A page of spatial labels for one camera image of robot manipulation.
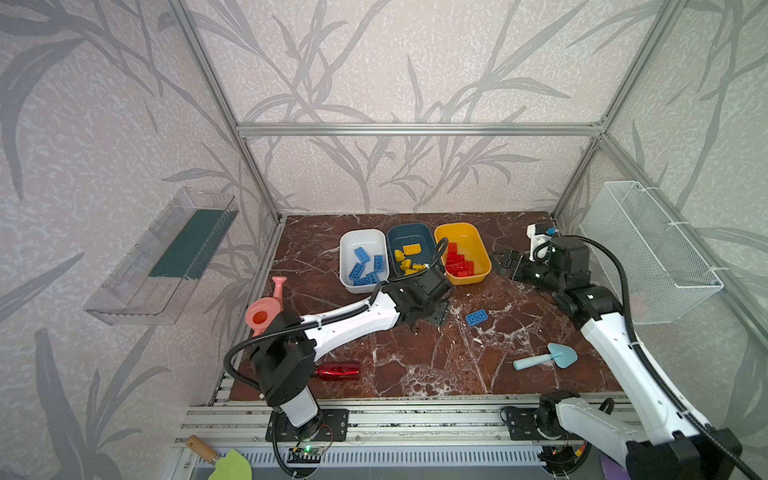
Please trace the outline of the yellow curved lego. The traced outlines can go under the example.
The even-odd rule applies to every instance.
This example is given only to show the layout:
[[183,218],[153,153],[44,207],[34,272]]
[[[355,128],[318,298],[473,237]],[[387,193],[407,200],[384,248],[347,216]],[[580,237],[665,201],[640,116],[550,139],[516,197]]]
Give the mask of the yellow curved lego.
[[406,256],[419,255],[422,252],[422,247],[419,243],[404,245],[402,249]]

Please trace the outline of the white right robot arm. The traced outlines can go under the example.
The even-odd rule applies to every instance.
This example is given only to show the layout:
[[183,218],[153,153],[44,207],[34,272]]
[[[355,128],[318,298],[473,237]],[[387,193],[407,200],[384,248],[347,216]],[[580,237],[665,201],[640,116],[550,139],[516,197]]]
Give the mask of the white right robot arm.
[[550,293],[610,368],[641,423],[634,428],[581,395],[558,390],[541,395],[534,410],[506,408],[511,437],[580,438],[632,479],[727,479],[733,471],[757,478],[736,435],[715,428],[641,342],[628,275],[608,248],[583,236],[554,236],[530,253],[498,254],[493,264],[502,276]]

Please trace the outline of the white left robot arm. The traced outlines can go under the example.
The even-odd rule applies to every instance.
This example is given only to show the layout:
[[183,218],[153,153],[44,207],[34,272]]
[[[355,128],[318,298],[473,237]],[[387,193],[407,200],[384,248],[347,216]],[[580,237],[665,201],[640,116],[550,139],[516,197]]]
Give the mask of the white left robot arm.
[[441,265],[448,246],[448,239],[440,239],[426,269],[380,282],[368,298],[328,312],[299,317],[268,297],[261,332],[227,351],[224,371],[284,415],[298,440],[311,438],[323,425],[309,388],[319,359],[369,334],[402,325],[416,331],[421,321],[445,323],[453,289]]

